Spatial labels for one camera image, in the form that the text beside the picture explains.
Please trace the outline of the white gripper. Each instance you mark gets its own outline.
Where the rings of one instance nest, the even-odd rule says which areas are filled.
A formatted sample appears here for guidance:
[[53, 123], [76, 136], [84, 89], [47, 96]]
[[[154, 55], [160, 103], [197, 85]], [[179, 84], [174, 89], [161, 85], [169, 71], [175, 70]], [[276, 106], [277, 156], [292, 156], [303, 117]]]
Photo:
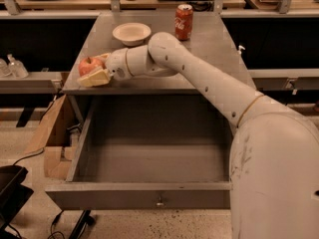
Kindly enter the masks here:
[[128, 48], [123, 48], [111, 53], [104, 53], [95, 58], [106, 62], [106, 69], [98, 68], [78, 79], [78, 84], [82, 87], [96, 87], [106, 85], [111, 80], [111, 75], [117, 81], [128, 80], [130, 72], [127, 65]]

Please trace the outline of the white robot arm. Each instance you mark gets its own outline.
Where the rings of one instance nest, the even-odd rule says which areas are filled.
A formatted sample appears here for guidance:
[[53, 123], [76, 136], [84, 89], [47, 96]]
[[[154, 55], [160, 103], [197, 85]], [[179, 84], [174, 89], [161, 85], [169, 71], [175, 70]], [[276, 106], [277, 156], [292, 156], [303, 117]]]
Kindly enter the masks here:
[[319, 130], [310, 119], [193, 55], [166, 32], [97, 61], [78, 80], [81, 86], [180, 73], [235, 126], [233, 239], [319, 239]]

